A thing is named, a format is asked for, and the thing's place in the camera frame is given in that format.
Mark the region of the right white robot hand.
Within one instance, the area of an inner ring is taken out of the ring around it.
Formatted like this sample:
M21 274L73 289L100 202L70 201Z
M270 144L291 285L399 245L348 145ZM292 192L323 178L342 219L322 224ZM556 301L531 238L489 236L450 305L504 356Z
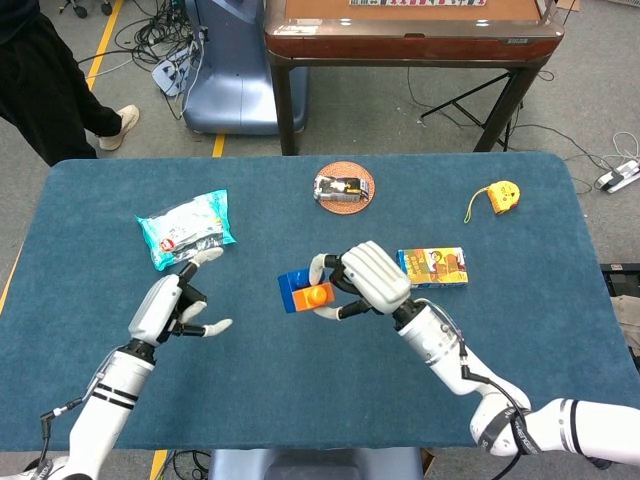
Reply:
M394 315L397 311L413 308L409 277L374 241L359 243L342 255L316 255L308 272L311 286L320 283L327 268L332 269L330 283L345 293L356 295L358 300L337 308L312 309L323 318L341 321L369 311Z

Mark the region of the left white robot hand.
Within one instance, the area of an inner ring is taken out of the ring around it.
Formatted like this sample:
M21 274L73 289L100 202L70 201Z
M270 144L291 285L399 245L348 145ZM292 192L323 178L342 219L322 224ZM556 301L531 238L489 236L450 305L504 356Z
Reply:
M213 337L228 329L233 324L230 318L213 325L190 323L207 307L207 298L189 282L204 263L216 260L223 253L221 247L199 252L179 273L165 275L156 281L129 324L131 338L158 347L171 335Z

